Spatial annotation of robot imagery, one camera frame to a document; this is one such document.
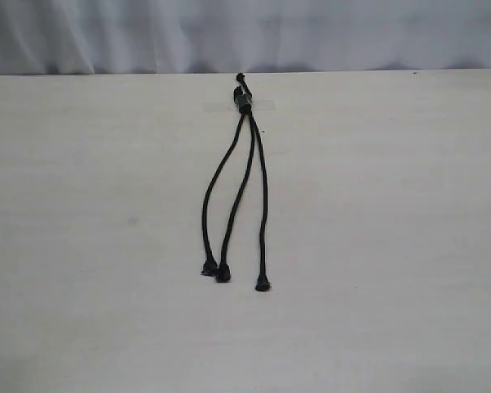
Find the clear adhesive tape strip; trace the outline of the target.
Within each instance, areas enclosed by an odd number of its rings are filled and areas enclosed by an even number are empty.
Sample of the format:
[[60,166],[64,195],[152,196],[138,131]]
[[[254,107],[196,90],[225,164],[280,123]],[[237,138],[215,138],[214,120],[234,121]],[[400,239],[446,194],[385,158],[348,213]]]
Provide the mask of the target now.
[[[276,105],[273,100],[258,100],[252,103],[253,111],[275,111]],[[238,107],[235,102],[206,102],[203,104],[203,110],[212,112],[237,112]]]

